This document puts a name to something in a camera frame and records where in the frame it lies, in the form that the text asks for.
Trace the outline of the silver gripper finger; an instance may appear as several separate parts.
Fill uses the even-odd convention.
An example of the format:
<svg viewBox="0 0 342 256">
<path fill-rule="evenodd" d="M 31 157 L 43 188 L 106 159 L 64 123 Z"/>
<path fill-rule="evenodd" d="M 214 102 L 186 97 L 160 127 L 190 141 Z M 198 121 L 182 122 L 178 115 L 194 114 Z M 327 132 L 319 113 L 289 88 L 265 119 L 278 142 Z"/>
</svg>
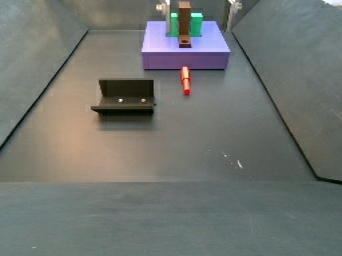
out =
<svg viewBox="0 0 342 256">
<path fill-rule="evenodd" d="M 227 0 L 227 3 L 229 3 L 229 15 L 227 15 L 227 22 L 226 22 L 226 30 L 230 31 L 233 26 L 234 15 L 243 8 L 243 5 L 241 3 L 241 0 Z"/>
<path fill-rule="evenodd" d="M 171 32 L 171 0 L 159 0 L 156 10 L 162 12 L 166 17 L 166 32 Z"/>
</svg>

